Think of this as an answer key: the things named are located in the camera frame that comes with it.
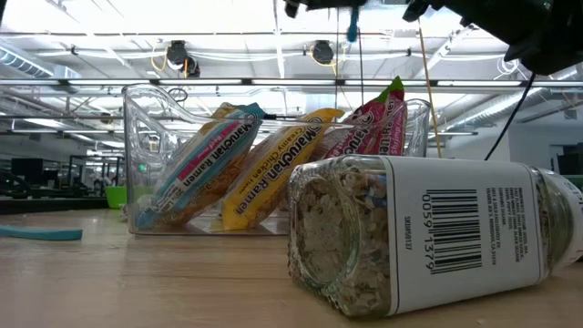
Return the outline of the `long horizontal light rail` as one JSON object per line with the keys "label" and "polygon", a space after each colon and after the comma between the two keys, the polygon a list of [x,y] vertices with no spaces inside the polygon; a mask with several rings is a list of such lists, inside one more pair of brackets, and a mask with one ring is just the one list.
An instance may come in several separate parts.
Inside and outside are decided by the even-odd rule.
{"label": "long horizontal light rail", "polygon": [[[0,79],[0,86],[292,86],[383,87],[390,79],[198,78],[198,79]],[[431,87],[525,87],[526,80],[429,80]]]}

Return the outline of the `silver ventilation duct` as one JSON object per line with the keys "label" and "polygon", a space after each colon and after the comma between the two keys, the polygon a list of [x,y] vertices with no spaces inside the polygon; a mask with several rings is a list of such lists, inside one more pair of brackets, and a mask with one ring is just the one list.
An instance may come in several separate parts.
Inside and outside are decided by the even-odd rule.
{"label": "silver ventilation duct", "polygon": [[[537,77],[537,80],[528,90],[521,108],[530,108],[542,103],[544,100],[551,100],[554,96],[551,90],[558,89],[559,85],[563,82],[576,82],[579,87],[583,87],[583,63],[559,71],[550,80],[543,80],[542,77]],[[465,126],[494,122],[503,118],[512,112],[520,98],[522,98],[524,90],[524,87],[520,87],[514,94],[506,94],[487,100],[477,107],[467,110],[466,113],[448,121],[439,129],[450,131]]]}

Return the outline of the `red beef ramen packet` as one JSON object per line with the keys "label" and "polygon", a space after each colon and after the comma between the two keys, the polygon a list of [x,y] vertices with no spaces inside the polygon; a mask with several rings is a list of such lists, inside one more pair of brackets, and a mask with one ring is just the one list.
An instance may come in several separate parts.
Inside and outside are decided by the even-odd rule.
{"label": "red beef ramen packet", "polygon": [[357,108],[343,124],[348,128],[336,128],[327,132],[319,142],[310,160],[328,159],[349,155],[363,154],[373,138],[374,131],[384,119],[385,104],[371,100]]}

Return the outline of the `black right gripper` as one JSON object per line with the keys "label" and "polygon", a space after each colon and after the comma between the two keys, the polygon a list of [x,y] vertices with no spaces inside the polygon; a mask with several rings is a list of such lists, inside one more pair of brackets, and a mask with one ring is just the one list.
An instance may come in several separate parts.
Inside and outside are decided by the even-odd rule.
{"label": "black right gripper", "polygon": [[413,22],[431,7],[448,9],[490,35],[514,44],[531,36],[542,24],[542,0],[406,0],[403,20]]}

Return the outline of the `teal plastic spoon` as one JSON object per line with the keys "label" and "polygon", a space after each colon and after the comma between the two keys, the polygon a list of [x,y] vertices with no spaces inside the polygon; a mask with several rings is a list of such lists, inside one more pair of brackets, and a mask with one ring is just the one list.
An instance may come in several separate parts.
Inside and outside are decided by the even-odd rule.
{"label": "teal plastic spoon", "polygon": [[0,225],[0,236],[41,241],[76,241],[82,239],[83,231]]}

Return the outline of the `yellow chicken ramen packet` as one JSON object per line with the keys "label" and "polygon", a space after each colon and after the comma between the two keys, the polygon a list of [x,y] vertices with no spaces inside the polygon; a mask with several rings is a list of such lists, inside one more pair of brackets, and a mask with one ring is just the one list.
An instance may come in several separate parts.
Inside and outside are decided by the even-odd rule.
{"label": "yellow chicken ramen packet", "polygon": [[308,161],[326,130],[342,116],[337,108],[318,109],[255,146],[223,198],[221,214],[212,222],[211,230],[259,226],[281,203],[294,168]]}

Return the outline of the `blue ramen packet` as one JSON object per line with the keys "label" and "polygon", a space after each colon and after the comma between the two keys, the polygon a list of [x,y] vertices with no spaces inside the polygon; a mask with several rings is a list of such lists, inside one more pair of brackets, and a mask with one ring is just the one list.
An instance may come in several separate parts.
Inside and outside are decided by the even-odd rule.
{"label": "blue ramen packet", "polygon": [[219,201],[240,175],[264,117],[256,103],[221,104],[211,121],[172,155],[153,195],[142,201],[136,226],[183,226]]}

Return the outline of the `green shrimp ramen packet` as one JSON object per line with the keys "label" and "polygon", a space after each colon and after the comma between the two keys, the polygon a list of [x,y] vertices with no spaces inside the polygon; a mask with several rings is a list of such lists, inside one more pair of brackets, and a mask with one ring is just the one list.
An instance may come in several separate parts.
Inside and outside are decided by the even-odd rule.
{"label": "green shrimp ramen packet", "polygon": [[407,105],[404,103],[404,84],[400,77],[375,99],[382,107],[373,144],[374,155],[402,156],[407,123]]}

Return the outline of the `white label seasoning jar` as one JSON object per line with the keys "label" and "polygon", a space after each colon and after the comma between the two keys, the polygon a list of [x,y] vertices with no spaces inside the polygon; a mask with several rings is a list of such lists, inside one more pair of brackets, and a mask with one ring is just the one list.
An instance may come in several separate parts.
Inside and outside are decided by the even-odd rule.
{"label": "white label seasoning jar", "polygon": [[348,317],[533,286],[583,257],[583,191],[516,162],[350,155],[297,167],[289,273]]}

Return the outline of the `clear plastic organizer bin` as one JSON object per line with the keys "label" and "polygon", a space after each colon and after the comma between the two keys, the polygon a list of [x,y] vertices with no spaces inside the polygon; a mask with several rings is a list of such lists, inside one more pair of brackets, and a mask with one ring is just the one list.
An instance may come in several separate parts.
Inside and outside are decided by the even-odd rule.
{"label": "clear plastic organizer bin", "polygon": [[[211,121],[211,115],[204,117],[188,112],[181,107],[168,92],[153,85],[134,85],[123,90],[123,112],[126,148],[126,175],[128,193],[128,227],[136,234],[174,234],[174,235],[211,235],[233,233],[239,235],[285,235],[289,231],[287,212],[287,190],[281,203],[271,215],[253,229],[238,231],[211,230],[212,222],[220,216],[222,200],[207,208],[200,215],[183,226],[163,230],[139,229],[135,216],[144,208],[143,200],[153,195],[158,178],[169,164],[172,155],[192,138],[200,128]],[[429,134],[430,106],[422,99],[406,99],[407,123],[404,137],[404,154],[407,157],[422,157],[427,151]],[[307,114],[284,118],[273,115],[263,108],[265,117],[259,132],[252,143],[251,150],[278,129],[297,123]],[[345,111],[326,130],[348,128],[343,120],[353,112]],[[373,155],[373,144],[377,129],[364,154]]]}

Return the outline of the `black computer monitor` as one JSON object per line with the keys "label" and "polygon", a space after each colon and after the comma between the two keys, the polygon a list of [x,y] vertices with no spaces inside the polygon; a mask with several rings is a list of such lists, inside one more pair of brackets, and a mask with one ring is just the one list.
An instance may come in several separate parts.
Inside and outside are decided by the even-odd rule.
{"label": "black computer monitor", "polygon": [[42,159],[12,158],[11,173],[21,177],[28,184],[40,184],[43,182],[44,168]]}

